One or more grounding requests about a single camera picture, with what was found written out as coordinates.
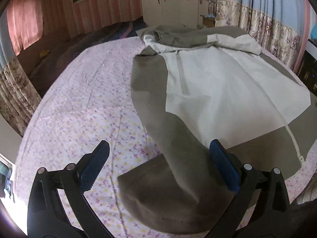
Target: blue cloth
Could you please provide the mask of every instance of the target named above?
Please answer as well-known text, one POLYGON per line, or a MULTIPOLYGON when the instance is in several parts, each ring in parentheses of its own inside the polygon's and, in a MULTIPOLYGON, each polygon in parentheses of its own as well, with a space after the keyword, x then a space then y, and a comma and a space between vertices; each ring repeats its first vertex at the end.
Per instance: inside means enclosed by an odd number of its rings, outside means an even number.
POLYGON ((230 160, 218 145, 216 140, 213 140, 209 146, 209 155, 211 160, 216 165, 219 173, 221 174, 228 190, 234 191, 237 195, 240 190, 240 175, 231 164, 230 160))
POLYGON ((214 14, 207 14, 205 17, 206 18, 216 18, 216 16, 214 14))
POLYGON ((315 25, 315 27, 313 28, 311 34, 310 34, 310 37, 312 39, 317 39, 317 24, 315 25))

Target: white fabric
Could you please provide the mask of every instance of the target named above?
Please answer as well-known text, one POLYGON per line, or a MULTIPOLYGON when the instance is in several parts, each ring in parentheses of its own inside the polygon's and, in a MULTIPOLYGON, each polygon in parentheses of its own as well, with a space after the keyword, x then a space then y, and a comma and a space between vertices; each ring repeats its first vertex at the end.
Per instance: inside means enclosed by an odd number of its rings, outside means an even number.
POLYGON ((166 61, 166 111, 182 119, 207 148, 213 139, 230 148, 262 136, 288 125, 310 106, 309 91, 262 58, 223 48, 259 54, 249 35, 210 35, 208 41, 217 47, 200 49, 146 40, 166 61))
POLYGON ((221 34, 208 35, 207 43, 215 43, 219 47, 250 52, 255 55, 259 55, 262 52, 262 47, 249 34, 238 36, 237 38, 221 34))

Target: pink striped wall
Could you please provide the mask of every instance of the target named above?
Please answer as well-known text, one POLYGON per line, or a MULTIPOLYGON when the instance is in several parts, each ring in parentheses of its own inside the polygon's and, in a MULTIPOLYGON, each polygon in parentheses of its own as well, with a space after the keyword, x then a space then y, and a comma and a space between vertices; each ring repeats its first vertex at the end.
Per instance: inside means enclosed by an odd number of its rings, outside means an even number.
POLYGON ((62 2, 71 37, 142 16, 141 0, 84 0, 76 4, 72 4, 71 0, 62 2))
POLYGON ((43 36, 66 27, 62 0, 41 0, 43 11, 43 36))

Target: pink floral bed sheet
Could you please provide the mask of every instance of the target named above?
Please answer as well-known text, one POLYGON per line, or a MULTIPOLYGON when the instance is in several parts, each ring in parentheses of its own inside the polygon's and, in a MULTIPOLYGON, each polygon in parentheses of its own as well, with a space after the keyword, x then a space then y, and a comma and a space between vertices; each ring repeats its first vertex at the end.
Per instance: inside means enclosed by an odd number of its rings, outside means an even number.
MULTIPOLYGON (((107 140, 110 157, 85 197, 110 232, 115 237, 129 238, 204 237, 154 231, 131 217, 120 199, 117 177, 160 153, 131 100, 132 60, 144 47, 138 37, 111 41, 86 49, 69 64, 26 129, 16 161, 14 192, 27 205, 38 168, 63 169, 92 152, 101 140, 107 140)), ((291 201, 316 170, 316 148, 315 142, 302 168, 286 180, 291 201)), ((62 191, 60 196, 70 222, 80 228, 62 191)))

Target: pink curtain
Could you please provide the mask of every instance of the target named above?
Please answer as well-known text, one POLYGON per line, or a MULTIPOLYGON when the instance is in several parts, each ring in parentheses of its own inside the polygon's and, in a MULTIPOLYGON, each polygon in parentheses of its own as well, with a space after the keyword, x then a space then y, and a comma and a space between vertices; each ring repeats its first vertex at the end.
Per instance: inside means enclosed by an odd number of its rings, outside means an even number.
POLYGON ((7 21, 13 49, 18 55, 42 37, 41 0, 11 0, 7 6, 7 21))

